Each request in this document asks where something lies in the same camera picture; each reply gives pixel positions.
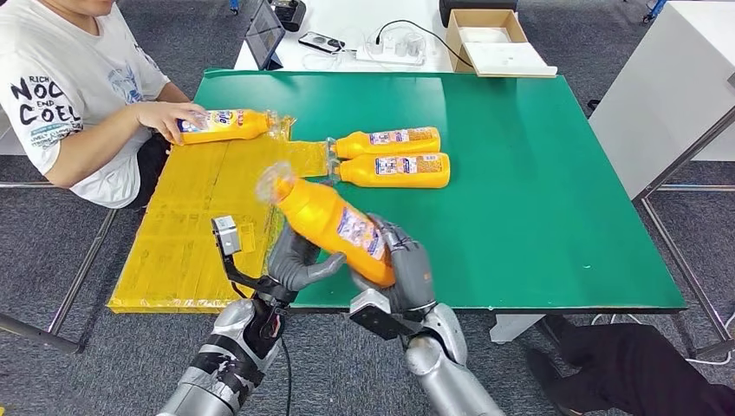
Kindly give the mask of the person's right hand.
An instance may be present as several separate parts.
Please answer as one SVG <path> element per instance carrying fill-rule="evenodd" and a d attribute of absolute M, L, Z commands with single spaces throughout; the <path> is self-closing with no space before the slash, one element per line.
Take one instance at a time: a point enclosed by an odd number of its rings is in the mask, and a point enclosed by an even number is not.
<path fill-rule="evenodd" d="M 144 127 L 158 131 L 167 141 L 180 145 L 182 143 L 179 120 L 200 126 L 200 118 L 206 114 L 203 107 L 191 103 L 173 102 L 139 102 L 132 105 L 136 120 Z"/>

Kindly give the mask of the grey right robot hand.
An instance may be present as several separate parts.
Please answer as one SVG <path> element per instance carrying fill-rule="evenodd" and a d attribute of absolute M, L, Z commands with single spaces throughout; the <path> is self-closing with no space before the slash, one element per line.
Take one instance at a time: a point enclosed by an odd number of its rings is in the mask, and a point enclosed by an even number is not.
<path fill-rule="evenodd" d="M 378 215 L 368 213 L 387 245 L 387 254 L 395 283 L 386 288 L 369 282 L 351 270 L 351 278 L 359 290 L 376 289 L 390 304 L 392 313 L 408 313 L 431 308 L 435 303 L 431 265 L 424 246 L 401 227 Z"/>

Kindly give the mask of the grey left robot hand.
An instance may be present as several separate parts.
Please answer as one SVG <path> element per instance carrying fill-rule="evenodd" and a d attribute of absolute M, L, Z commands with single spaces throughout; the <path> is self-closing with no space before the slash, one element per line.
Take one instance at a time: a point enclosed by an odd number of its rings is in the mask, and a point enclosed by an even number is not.
<path fill-rule="evenodd" d="M 334 275 L 347 257 L 336 252 L 318 262 L 322 249 L 295 232 L 285 222 L 273 246 L 267 265 L 268 276 L 287 290 L 301 291 L 313 283 Z"/>

